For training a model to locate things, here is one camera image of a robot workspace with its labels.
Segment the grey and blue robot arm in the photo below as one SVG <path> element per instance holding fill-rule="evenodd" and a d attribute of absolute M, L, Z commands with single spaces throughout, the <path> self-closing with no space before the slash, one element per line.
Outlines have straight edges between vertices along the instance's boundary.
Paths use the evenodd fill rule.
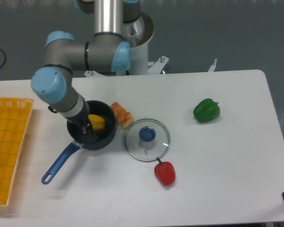
<path fill-rule="evenodd" d="M 64 31 L 54 31 L 44 47 L 44 65 L 31 80 L 31 88 L 40 99 L 78 128 L 74 136 L 80 143 L 97 140 L 89 119 L 89 105 L 72 87 L 77 70 L 128 71 L 131 47 L 125 40 L 123 26 L 141 14 L 138 0 L 76 0 L 74 5 L 85 14 L 94 15 L 94 39 L 78 43 Z"/>

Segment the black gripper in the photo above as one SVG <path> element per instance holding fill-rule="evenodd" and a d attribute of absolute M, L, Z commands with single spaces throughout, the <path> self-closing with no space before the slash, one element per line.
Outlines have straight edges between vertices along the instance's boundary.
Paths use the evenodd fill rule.
<path fill-rule="evenodd" d="M 97 135 L 94 132 L 93 125 L 88 118 L 90 108 L 85 100 L 78 100 L 77 104 L 67 113 L 66 119 L 79 127 L 81 127 L 82 135 L 86 135 L 88 131 L 89 140 L 95 141 Z"/>

